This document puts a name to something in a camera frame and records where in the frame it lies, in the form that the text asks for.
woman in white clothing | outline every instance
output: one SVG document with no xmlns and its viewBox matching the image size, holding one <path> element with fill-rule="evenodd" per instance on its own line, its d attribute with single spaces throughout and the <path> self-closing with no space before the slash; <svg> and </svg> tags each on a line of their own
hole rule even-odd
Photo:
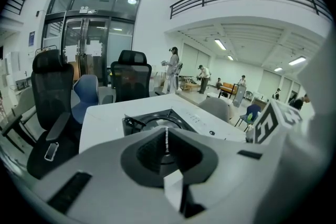
<svg viewBox="0 0 336 224">
<path fill-rule="evenodd" d="M 179 88 L 178 80 L 177 80 L 177 70 L 179 66 L 179 54 L 178 49 L 176 47 L 173 47 L 170 49 L 172 52 L 172 56 L 170 58 L 169 62 L 162 62 L 162 65 L 168 66 L 168 70 L 166 72 L 166 80 L 164 81 L 163 85 L 163 93 L 167 93 L 168 91 L 168 85 L 170 85 L 169 93 L 175 93 L 175 91 Z"/>
</svg>

chair backrest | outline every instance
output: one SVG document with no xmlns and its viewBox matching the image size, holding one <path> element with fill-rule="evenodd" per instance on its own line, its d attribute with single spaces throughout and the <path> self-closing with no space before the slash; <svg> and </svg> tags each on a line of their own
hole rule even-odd
<svg viewBox="0 0 336 224">
<path fill-rule="evenodd" d="M 142 52 L 123 50 L 118 62 L 111 64 L 116 102 L 149 97 L 152 67 Z"/>
<path fill-rule="evenodd" d="M 97 76 L 82 75 L 73 88 L 81 102 L 99 104 Z"/>
<path fill-rule="evenodd" d="M 61 63 L 59 50 L 48 50 L 35 57 L 31 75 L 38 121 L 50 130 L 63 112 L 71 113 L 74 68 Z"/>
<path fill-rule="evenodd" d="M 258 112 L 261 112 L 261 107 L 257 104 L 252 104 L 247 107 L 246 115 L 250 115 L 252 113 L 252 121 L 258 116 Z"/>
<path fill-rule="evenodd" d="M 17 106 L 13 107 L 12 110 L 14 115 L 17 116 L 27 112 L 33 106 L 35 106 L 33 88 L 28 87 L 21 92 Z"/>
<path fill-rule="evenodd" d="M 213 116 L 216 116 L 225 122 L 229 122 L 229 105 L 222 99 L 209 97 L 200 103 L 198 107 L 204 109 L 206 112 L 209 112 Z"/>
</svg>

wooden table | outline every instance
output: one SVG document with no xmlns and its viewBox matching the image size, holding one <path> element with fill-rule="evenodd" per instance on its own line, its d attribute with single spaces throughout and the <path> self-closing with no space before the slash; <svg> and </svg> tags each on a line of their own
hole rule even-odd
<svg viewBox="0 0 336 224">
<path fill-rule="evenodd" d="M 201 87 L 201 85 L 193 84 L 193 83 L 186 83 L 186 84 L 184 85 L 183 91 L 187 91 L 187 90 L 189 90 L 189 92 L 191 92 L 192 89 L 194 89 L 194 88 L 198 88 L 198 87 Z"/>
</svg>

black chair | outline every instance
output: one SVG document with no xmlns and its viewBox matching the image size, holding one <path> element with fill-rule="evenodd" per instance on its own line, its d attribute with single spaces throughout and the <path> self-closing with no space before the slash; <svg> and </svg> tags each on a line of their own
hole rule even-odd
<svg viewBox="0 0 336 224">
<path fill-rule="evenodd" d="M 62 64 L 59 50 L 39 53 L 33 61 L 32 87 L 38 121 L 46 131 L 39 137 L 27 162 L 27 171 L 40 179 L 46 173 L 78 154 L 80 129 L 71 114 L 71 88 L 74 68 Z M 15 117 L 3 129 L 7 134 L 19 123 Z M 51 161 L 46 153 L 58 144 Z"/>
<path fill-rule="evenodd" d="M 118 62 L 111 64 L 116 102 L 149 97 L 149 79 L 152 67 L 143 52 L 123 50 Z"/>
</svg>

ceiling beam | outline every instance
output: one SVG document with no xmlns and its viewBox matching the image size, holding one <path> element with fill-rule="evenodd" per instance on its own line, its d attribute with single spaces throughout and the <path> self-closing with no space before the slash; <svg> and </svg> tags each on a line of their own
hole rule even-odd
<svg viewBox="0 0 336 224">
<path fill-rule="evenodd" d="M 235 49 L 235 46 L 232 44 L 231 40 L 227 37 L 227 34 L 224 31 L 224 28 L 222 27 L 222 25 L 220 23 L 215 23 L 214 24 L 215 29 L 218 31 L 218 33 L 225 38 L 226 42 L 230 45 L 231 48 L 231 52 L 233 53 L 233 55 L 231 55 L 236 61 L 238 61 L 238 57 L 237 57 L 237 52 Z"/>
<path fill-rule="evenodd" d="M 270 59 L 273 58 L 273 56 L 278 52 L 281 45 L 283 45 L 286 42 L 286 40 L 288 39 L 290 34 L 291 34 L 290 30 L 284 29 L 284 31 L 282 32 L 281 36 L 279 37 L 279 39 L 277 41 L 277 44 L 273 46 L 272 50 L 269 52 L 269 54 L 266 56 L 265 60 L 261 64 L 262 67 L 265 64 L 267 64 L 270 61 Z"/>
</svg>

